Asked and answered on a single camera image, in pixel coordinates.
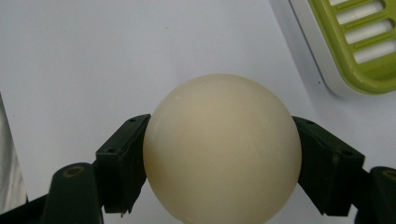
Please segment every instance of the cream sphere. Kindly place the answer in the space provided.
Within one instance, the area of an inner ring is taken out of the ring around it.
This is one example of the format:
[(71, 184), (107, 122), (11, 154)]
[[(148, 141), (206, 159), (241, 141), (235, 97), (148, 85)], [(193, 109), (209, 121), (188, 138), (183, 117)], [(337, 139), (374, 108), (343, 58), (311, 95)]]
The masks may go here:
[(302, 161), (287, 108), (257, 82), (192, 79), (148, 123), (144, 163), (156, 197), (185, 224), (258, 224), (279, 211)]

